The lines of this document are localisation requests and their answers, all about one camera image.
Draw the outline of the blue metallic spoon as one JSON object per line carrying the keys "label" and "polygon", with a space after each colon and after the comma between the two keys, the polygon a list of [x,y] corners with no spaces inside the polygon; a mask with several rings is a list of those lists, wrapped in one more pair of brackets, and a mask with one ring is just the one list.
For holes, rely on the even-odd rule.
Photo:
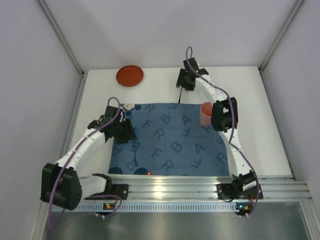
{"label": "blue metallic spoon", "polygon": [[183,91],[183,89],[182,89],[182,87],[181,87],[181,88],[180,88],[180,92],[179,92],[178,102],[177,102],[178,104],[181,103],[182,91]]}

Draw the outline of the blue metallic fork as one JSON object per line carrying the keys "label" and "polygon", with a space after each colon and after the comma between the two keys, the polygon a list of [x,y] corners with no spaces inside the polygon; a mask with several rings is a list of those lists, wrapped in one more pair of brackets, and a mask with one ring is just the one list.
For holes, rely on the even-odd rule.
{"label": "blue metallic fork", "polygon": [[135,166],[137,167],[138,166],[138,161],[137,161],[137,150],[138,150],[138,147],[137,147],[137,142],[134,140],[133,143],[133,157],[134,157],[134,164]]}

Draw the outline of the pink plastic cup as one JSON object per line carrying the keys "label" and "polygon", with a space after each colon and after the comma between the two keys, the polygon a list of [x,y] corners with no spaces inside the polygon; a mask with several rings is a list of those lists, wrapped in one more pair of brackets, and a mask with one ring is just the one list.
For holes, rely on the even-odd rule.
{"label": "pink plastic cup", "polygon": [[204,102],[200,106],[199,122],[202,126],[208,127],[211,124],[213,105],[210,102]]}

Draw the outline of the blue lettered placemat cloth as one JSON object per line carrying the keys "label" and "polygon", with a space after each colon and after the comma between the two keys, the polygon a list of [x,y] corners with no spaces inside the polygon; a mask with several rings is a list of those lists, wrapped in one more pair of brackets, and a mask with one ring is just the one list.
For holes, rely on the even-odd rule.
{"label": "blue lettered placemat cloth", "polygon": [[[200,104],[124,104],[136,140],[113,144],[110,174],[229,176],[224,140],[212,126],[200,124]],[[133,141],[137,142],[134,163]]]}

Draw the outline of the orange-red plate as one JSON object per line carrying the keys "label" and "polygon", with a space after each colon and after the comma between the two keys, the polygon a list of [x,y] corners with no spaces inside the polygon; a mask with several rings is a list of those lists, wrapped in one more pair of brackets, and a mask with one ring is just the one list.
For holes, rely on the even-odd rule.
{"label": "orange-red plate", "polygon": [[144,78],[143,70],[136,65],[126,65],[116,73],[117,82],[124,87],[134,87]]}

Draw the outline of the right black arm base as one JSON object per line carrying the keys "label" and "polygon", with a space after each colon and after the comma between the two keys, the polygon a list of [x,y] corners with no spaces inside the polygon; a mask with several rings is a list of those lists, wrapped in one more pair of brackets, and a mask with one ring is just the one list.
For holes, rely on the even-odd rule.
{"label": "right black arm base", "polygon": [[[257,198],[257,187],[254,186],[248,190],[238,192],[231,183],[221,183],[216,186],[217,195],[219,200],[225,202],[232,202],[233,200],[252,200]],[[262,189],[259,188],[258,199],[263,199]]]}

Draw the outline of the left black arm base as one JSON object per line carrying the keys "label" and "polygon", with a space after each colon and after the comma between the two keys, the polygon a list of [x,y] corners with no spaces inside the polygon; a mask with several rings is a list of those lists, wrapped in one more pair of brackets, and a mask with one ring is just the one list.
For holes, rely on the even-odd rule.
{"label": "left black arm base", "polygon": [[129,194],[129,185],[128,184],[112,184],[110,194],[118,196],[122,200],[126,200]]}

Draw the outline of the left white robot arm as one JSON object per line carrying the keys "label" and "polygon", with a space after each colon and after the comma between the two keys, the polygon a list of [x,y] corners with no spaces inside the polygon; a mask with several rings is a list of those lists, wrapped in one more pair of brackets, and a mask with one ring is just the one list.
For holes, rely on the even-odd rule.
{"label": "left white robot arm", "polygon": [[124,111],[108,105],[105,113],[87,126],[81,139],[64,157],[43,167],[40,199],[72,211],[83,199],[107,199],[116,194],[111,177],[102,173],[79,177],[79,173],[109,139],[126,144],[136,138]]}

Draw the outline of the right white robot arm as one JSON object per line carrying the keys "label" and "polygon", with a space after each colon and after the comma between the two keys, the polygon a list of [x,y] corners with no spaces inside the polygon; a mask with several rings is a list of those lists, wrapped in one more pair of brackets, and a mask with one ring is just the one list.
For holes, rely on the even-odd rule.
{"label": "right white robot arm", "polygon": [[211,103],[211,125],[221,135],[227,145],[227,154],[234,173],[232,173],[232,188],[237,194],[259,189],[257,174],[244,155],[238,136],[238,103],[224,89],[216,86],[210,79],[205,68],[199,68],[195,58],[183,61],[184,68],[179,72],[176,87],[187,91],[199,89]]}

